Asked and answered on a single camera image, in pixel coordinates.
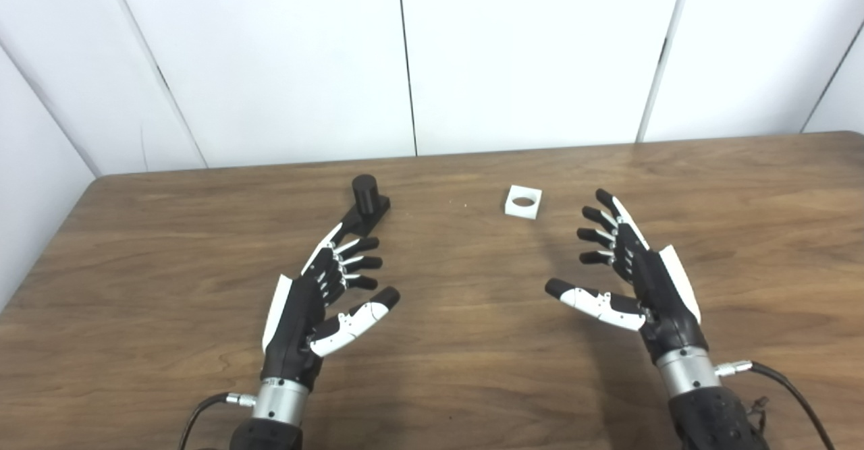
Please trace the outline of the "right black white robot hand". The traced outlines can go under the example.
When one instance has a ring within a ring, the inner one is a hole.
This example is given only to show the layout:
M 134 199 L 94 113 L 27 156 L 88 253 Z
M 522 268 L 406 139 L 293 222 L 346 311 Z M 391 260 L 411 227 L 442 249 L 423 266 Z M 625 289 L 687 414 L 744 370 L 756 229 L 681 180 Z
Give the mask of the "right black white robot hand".
M 652 248 L 621 200 L 604 189 L 595 193 L 602 209 L 590 205 L 583 217 L 595 228 L 577 237 L 595 243 L 579 256 L 585 265 L 604 265 L 629 284 L 633 296 L 602 292 L 551 278 L 544 290 L 553 299 L 595 320 L 636 331 L 654 363 L 662 357 L 700 357 L 709 369 L 709 343 L 701 330 L 701 310 L 681 260 L 672 245 Z

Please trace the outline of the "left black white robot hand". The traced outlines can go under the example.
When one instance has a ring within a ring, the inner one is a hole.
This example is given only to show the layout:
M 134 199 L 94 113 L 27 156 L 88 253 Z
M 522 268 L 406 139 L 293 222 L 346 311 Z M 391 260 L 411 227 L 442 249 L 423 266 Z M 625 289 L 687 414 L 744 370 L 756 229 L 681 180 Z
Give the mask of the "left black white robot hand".
M 395 287 L 362 271 L 383 261 L 367 252 L 377 237 L 345 241 L 349 224 L 339 223 L 315 246 L 294 277 L 281 275 L 263 328 L 261 380 L 275 379 L 314 389 L 324 358 L 355 342 L 400 300 Z

